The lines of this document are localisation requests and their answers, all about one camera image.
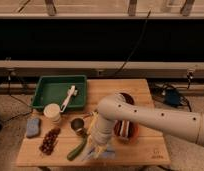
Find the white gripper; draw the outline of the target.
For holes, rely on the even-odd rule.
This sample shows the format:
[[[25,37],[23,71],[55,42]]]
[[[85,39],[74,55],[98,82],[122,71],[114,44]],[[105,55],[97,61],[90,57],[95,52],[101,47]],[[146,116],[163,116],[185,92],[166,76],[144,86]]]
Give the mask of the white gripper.
[[[93,140],[92,136],[89,136],[88,138],[88,146],[94,157],[101,156],[107,150],[108,147],[107,144],[99,145],[98,143],[96,143]]]

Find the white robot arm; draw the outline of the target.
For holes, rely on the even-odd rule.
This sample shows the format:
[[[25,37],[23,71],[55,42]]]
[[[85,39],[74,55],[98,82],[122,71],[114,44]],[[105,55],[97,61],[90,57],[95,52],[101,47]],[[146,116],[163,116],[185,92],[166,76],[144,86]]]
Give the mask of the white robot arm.
[[[116,120],[139,123],[204,147],[204,114],[128,104],[120,94],[104,97],[97,105],[98,115],[90,130],[90,138],[98,158],[112,138]]]

